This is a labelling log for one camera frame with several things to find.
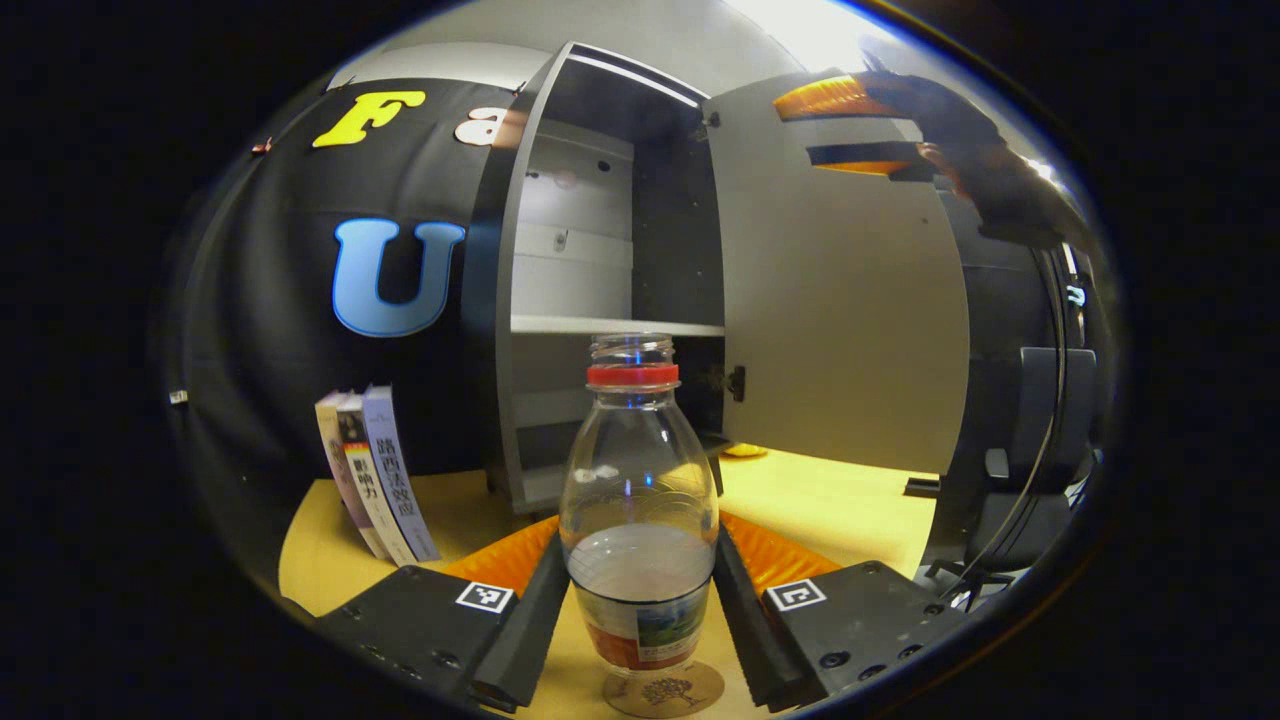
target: open cabinet door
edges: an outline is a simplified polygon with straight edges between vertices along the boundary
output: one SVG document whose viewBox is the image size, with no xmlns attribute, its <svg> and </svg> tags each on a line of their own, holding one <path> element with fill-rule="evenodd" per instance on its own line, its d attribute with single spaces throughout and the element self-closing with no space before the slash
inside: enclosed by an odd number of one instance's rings
<svg viewBox="0 0 1280 720">
<path fill-rule="evenodd" d="M 783 123 L 751 83 L 704 104 L 724 264 L 724 398 L 739 442 L 943 474 L 968 383 L 960 256 L 931 183 L 815 168 L 805 149 L 904 140 L 893 120 Z"/>
<path fill-rule="evenodd" d="M 470 365 L 467 379 L 479 405 L 475 432 L 481 438 L 490 487 L 508 493 L 517 506 L 525 502 L 525 484 L 520 477 L 511 402 L 511 275 L 516 225 L 538 124 L 572 46 L 572 42 L 564 44 L 525 83 L 503 115 L 480 176 L 465 246 L 462 323 Z"/>
</svg>

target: clear plastic bottle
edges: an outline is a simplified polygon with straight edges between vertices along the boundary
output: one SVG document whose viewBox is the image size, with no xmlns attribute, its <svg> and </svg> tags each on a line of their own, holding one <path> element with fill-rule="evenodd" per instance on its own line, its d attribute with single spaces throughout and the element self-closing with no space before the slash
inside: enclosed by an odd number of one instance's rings
<svg viewBox="0 0 1280 720">
<path fill-rule="evenodd" d="M 671 337 L 598 336 L 561 496 L 561 541 L 596 652 L 621 674 L 694 652 L 719 514 L 707 455 L 676 406 Z"/>
</svg>

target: blue letter u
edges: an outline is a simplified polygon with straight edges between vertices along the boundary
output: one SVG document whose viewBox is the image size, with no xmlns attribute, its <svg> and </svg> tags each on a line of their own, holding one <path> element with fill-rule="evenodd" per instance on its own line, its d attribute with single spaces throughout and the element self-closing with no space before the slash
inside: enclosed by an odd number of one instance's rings
<svg viewBox="0 0 1280 720">
<path fill-rule="evenodd" d="M 453 246 L 466 231 L 453 223 L 420 223 L 413 236 L 422 243 L 422 272 L 417 296 L 390 304 L 378 296 L 383 249 L 399 234 L 399 225 L 379 218 L 347 220 L 334 231 L 340 247 L 333 272 L 333 311 L 342 324 L 362 336 L 401 337 L 430 327 L 449 295 Z"/>
</svg>

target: cable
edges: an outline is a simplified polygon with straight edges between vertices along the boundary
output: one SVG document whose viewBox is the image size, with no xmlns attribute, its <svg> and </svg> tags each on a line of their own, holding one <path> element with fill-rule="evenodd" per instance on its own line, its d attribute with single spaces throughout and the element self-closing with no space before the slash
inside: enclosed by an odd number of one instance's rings
<svg viewBox="0 0 1280 720">
<path fill-rule="evenodd" d="M 1065 387 L 1065 379 L 1066 379 L 1066 320 L 1064 318 L 1065 313 L 1062 311 L 1062 297 L 1061 297 L 1062 286 L 1057 277 L 1057 268 L 1053 264 L 1052 255 L 1050 255 L 1047 250 L 1042 250 L 1038 251 L 1037 258 L 1048 264 L 1048 273 L 1044 273 L 1044 269 L 1041 266 L 1039 263 L 1037 263 L 1037 269 L 1041 270 L 1041 274 L 1050 288 L 1050 306 L 1053 310 L 1053 332 L 1055 332 L 1055 345 L 1057 350 L 1057 393 L 1053 398 L 1053 411 L 1050 414 L 1048 427 L 1044 428 L 1044 438 L 1041 441 L 1039 451 L 1036 454 L 1036 461 L 1032 462 L 1032 470 L 1030 473 L 1027 474 L 1027 483 L 1023 486 L 1023 491 L 1018 495 L 1018 500 L 1014 501 L 1014 509 L 1009 511 L 1009 515 L 1005 516 L 1005 520 L 1000 524 L 1000 528 L 996 529 L 996 533 L 991 537 L 991 539 L 987 541 L 987 544 L 984 544 L 982 550 L 978 551 L 978 555 L 974 556 L 973 562 L 966 565 L 965 569 L 960 571 L 960 575 L 956 578 L 956 582 L 945 592 L 938 594 L 938 597 L 946 597 L 947 594 L 951 594 L 952 592 L 956 591 L 956 588 L 959 588 L 964 583 L 964 579 L 969 574 L 969 571 L 978 565 L 978 561 L 982 560 L 984 555 L 987 555 L 987 552 L 991 550 L 991 546 L 995 544 L 997 539 L 1000 539 L 1001 533 L 1005 532 L 1005 528 L 1009 525 L 1009 521 L 1010 519 L 1012 519 L 1015 512 L 1019 515 L 1019 520 L 1021 520 L 1021 515 L 1025 514 L 1027 507 L 1029 505 L 1024 503 L 1023 500 L 1027 497 L 1027 493 L 1032 487 L 1032 482 L 1036 479 L 1036 474 L 1039 470 L 1041 461 L 1044 457 L 1044 450 L 1048 447 L 1050 438 L 1052 437 L 1053 430 L 1056 429 L 1055 420 L 1057 419 L 1057 413 L 1062 406 L 1062 389 Z"/>
<path fill-rule="evenodd" d="M 1089 452 L 1089 457 L 1093 459 L 1089 464 L 1089 471 L 1080 479 L 1080 487 L 1075 488 L 1075 492 L 1071 493 L 1071 510 L 1075 510 L 1075 506 L 1080 503 L 1080 498 L 1084 497 L 1084 491 L 1089 488 L 1089 479 L 1093 478 L 1093 473 L 1098 469 L 1098 465 L 1102 464 L 1102 450 L 1094 447 L 1093 451 Z"/>
</svg>

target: table surface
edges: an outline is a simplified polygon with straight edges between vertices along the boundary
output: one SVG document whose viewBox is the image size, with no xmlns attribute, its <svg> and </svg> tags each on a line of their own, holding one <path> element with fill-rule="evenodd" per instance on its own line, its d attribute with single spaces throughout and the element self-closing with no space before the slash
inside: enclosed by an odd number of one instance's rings
<svg viewBox="0 0 1280 720">
<path fill-rule="evenodd" d="M 915 574 L 933 523 L 932 498 L 902 495 L 908 478 L 937 475 L 835 462 L 781 451 L 760 457 L 721 459 L 721 509 L 774 530 L 840 565 L 879 560 L 908 578 Z M 442 560 L 421 562 L 442 570 L 490 542 L 529 524 L 511 515 L 506 500 L 485 489 L 484 473 L 412 478 L 422 515 Z M 280 551 L 280 593 L 312 615 L 324 615 L 393 573 L 390 561 L 369 552 L 352 525 L 333 480 L 312 483 Z M 590 717 L 628 717 L 602 698 L 605 666 L 595 655 L 575 591 L 564 596 L 547 666 L 534 702 L 517 715 L 559 717 L 564 707 Z M 719 597 L 709 593 L 703 634 L 694 659 L 724 676 L 724 694 L 701 717 L 764 717 L 751 705 Z"/>
</svg>

